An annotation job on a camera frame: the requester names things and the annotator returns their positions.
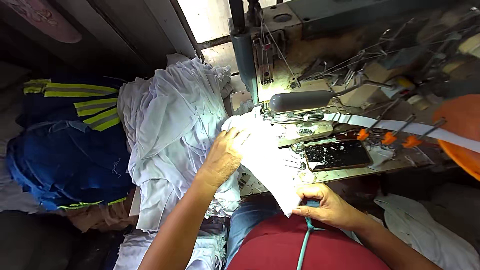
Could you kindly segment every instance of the right hand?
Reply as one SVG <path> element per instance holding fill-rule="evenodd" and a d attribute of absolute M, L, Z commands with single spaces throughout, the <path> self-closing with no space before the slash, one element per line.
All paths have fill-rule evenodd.
<path fill-rule="evenodd" d="M 242 146 L 249 136 L 248 130 L 240 131 L 236 127 L 220 132 L 195 178 L 219 188 L 239 168 Z"/>
<path fill-rule="evenodd" d="M 298 206 L 293 210 L 296 215 L 312 218 L 347 231 L 356 231 L 372 221 L 324 184 L 302 186 L 297 194 L 302 200 L 309 198 L 319 200 L 320 207 Z"/>

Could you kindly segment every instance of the white elastic band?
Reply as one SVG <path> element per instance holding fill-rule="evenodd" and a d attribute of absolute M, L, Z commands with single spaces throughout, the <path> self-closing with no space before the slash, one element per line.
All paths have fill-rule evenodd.
<path fill-rule="evenodd" d="M 324 114 L 325 121 L 335 121 L 339 123 L 348 123 L 351 125 L 359 125 L 363 127 L 371 127 L 376 120 L 369 117 L 358 116 L 358 115 L 344 115 L 340 113 L 330 113 Z M 394 121 L 394 120 L 381 120 L 375 128 L 383 128 L 388 130 L 399 130 L 405 124 L 404 121 Z M 423 135 L 427 131 L 431 130 L 433 127 L 424 124 L 411 123 L 408 125 L 403 132 L 412 133 L 417 135 Z M 477 153 L 480 153 L 480 142 L 470 140 L 461 136 L 458 136 L 454 133 L 446 131 L 444 129 L 437 129 L 432 133 L 428 134 L 428 137 L 432 137 L 438 140 L 446 141 L 454 145 L 470 149 Z"/>

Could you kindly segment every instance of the white fabric pile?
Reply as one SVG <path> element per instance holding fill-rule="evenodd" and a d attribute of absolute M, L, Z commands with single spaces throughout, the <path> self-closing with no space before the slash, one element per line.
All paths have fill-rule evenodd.
<path fill-rule="evenodd" d="M 192 184 L 228 118 L 220 92 L 229 80 L 229 67 L 193 59 L 120 89 L 118 112 L 132 150 L 129 173 L 141 188 L 137 229 L 157 231 Z M 206 218 L 229 217 L 237 209 L 237 177 L 219 188 Z"/>
<path fill-rule="evenodd" d="M 225 261 L 227 230 L 214 234 L 200 231 L 197 237 L 192 257 L 186 270 L 220 270 Z M 120 245 L 119 257 L 113 270 L 137 270 L 156 233 L 148 234 L 136 230 L 125 236 Z"/>
<path fill-rule="evenodd" d="M 437 223 L 417 201 L 394 194 L 379 196 L 388 229 L 444 270 L 480 269 L 478 253 L 467 241 Z"/>
<path fill-rule="evenodd" d="M 300 204 L 293 186 L 293 175 L 283 164 L 282 153 L 278 149 L 278 137 L 270 122 L 264 121 L 260 114 L 261 107 L 255 107 L 244 115 L 230 117 L 222 130 L 237 127 L 249 129 L 251 135 L 243 143 L 243 160 L 241 164 L 272 193 L 283 213 L 290 217 L 292 210 Z"/>

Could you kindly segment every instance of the fabric scrap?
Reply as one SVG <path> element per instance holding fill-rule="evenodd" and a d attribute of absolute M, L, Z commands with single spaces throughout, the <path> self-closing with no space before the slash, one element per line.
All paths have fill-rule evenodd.
<path fill-rule="evenodd" d="M 467 241 L 437 223 L 417 201 L 395 194 L 378 196 L 388 229 L 444 270 L 480 269 L 477 251 Z"/>
<path fill-rule="evenodd" d="M 255 107 L 244 115 L 230 117 L 222 130 L 236 127 L 248 129 L 249 138 L 243 143 L 241 164 L 250 170 L 264 184 L 278 202 L 287 217 L 301 202 L 293 186 L 292 174 L 288 173 L 278 149 L 278 137 L 270 122 L 260 114 L 262 107 Z"/>

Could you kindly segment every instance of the industrial sewing machine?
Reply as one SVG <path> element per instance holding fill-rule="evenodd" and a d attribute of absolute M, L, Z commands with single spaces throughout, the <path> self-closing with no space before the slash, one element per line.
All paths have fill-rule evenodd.
<path fill-rule="evenodd" d="M 323 121 L 327 113 L 375 117 L 399 101 L 389 119 L 415 112 L 430 124 L 444 100 L 480 92 L 476 1 L 248 2 L 244 14 L 229 1 L 231 39 L 247 109 L 262 106 L 280 147 L 354 130 Z"/>

